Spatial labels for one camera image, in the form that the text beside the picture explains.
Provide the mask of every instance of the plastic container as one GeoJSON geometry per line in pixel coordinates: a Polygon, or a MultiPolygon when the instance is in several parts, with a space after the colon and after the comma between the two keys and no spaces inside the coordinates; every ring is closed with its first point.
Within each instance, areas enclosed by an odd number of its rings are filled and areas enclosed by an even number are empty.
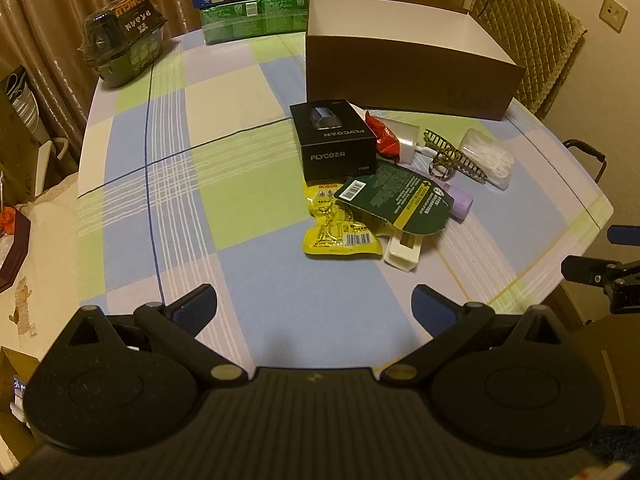
{"type": "Polygon", "coordinates": [[[34,136],[41,145],[51,140],[49,133],[40,120],[40,111],[38,110],[36,98],[27,83],[24,84],[24,88],[12,104],[31,135],[34,136]]]}
{"type": "Polygon", "coordinates": [[[84,60],[112,87],[135,79],[160,55],[166,20],[149,0],[113,0],[84,20],[84,60]]]}
{"type": "Polygon", "coordinates": [[[478,130],[469,128],[460,142],[460,151],[475,162],[495,187],[509,187],[515,158],[499,140],[493,140],[478,130]]]}

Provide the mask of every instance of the checkered tablecloth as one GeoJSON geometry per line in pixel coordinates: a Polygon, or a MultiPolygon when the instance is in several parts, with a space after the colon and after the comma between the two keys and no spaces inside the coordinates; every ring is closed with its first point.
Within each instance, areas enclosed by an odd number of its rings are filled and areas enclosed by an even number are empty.
{"type": "Polygon", "coordinates": [[[79,175],[82,304],[110,314],[169,303],[201,283],[218,313],[198,336],[255,365],[374,369],[430,339],[414,286],[522,312],[560,282],[612,215],[600,189],[517,101],[501,122],[379,112],[458,143],[469,127],[517,162],[505,192],[457,175],[475,202],[426,238],[404,273],[370,258],[310,258],[310,218],[289,105],[305,101],[304,34],[167,44],[132,84],[95,93],[79,175]]]}

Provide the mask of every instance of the quilted chair cover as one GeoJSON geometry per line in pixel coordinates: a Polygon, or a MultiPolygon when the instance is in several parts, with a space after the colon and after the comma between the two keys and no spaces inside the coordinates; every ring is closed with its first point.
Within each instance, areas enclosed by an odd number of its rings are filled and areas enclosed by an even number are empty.
{"type": "MultiPolygon", "coordinates": [[[[485,3],[473,0],[471,13],[477,16],[485,3]]],[[[527,69],[516,99],[544,116],[587,30],[553,0],[490,0],[479,21],[527,69]]]]}

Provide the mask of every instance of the black box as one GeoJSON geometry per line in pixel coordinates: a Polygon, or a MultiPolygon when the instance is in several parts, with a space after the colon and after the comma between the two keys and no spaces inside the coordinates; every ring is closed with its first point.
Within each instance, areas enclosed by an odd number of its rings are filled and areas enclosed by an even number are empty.
{"type": "Polygon", "coordinates": [[[345,100],[291,107],[305,180],[376,172],[376,136],[345,100]]]}

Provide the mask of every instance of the light switch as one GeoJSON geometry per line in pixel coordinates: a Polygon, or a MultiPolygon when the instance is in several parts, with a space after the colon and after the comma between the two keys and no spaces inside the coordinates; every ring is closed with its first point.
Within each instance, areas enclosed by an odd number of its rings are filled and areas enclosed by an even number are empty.
{"type": "Polygon", "coordinates": [[[629,11],[616,0],[604,0],[602,8],[600,9],[600,19],[617,33],[622,31],[628,14],[629,11]]]}

